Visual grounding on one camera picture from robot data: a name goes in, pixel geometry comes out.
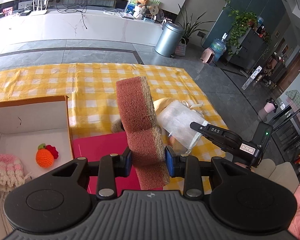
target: trash can lid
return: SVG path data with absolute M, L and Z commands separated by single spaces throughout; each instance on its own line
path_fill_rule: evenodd
M 169 23 L 167 22 L 166 23 L 166 27 L 176 33 L 180 33 L 180 34 L 184 34 L 185 33 L 185 30 L 180 26 L 180 25 L 177 25 L 175 23 Z

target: wooden door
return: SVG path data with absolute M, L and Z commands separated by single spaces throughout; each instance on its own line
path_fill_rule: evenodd
M 287 72 L 279 80 L 277 86 L 284 92 L 300 73 L 300 53 L 293 60 Z

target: woven basket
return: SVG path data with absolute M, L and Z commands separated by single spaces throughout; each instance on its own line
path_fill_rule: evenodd
M 176 48 L 174 54 L 177 56 L 186 55 L 186 47 L 186 40 L 184 38 L 181 38 L 181 41 L 179 41 L 178 47 Z

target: gray tile floor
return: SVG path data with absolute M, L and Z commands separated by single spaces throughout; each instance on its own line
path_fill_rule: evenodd
M 228 128 L 243 139 L 251 140 L 258 125 L 257 112 L 266 99 L 275 98 L 271 90 L 253 82 L 246 90 L 242 85 L 247 78 L 239 69 L 204 65 L 200 60 L 201 48 L 188 46 L 185 57 L 167 58 L 157 54 L 154 47 L 115 41 L 99 40 L 47 40 L 12 44 L 0 54 L 0 71 L 44 64 L 60 63 L 139 63 L 184 68 L 220 114 Z M 265 158 L 277 165 L 284 162 L 274 141 Z

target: teal wall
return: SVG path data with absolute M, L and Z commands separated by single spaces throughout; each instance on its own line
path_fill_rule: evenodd
M 286 9 L 281 0 L 231 0 L 231 7 L 239 11 L 253 11 L 264 20 L 266 31 L 270 34 L 281 21 Z M 215 38 L 229 32 L 234 17 L 228 17 L 229 9 L 222 11 L 203 46 L 209 47 Z

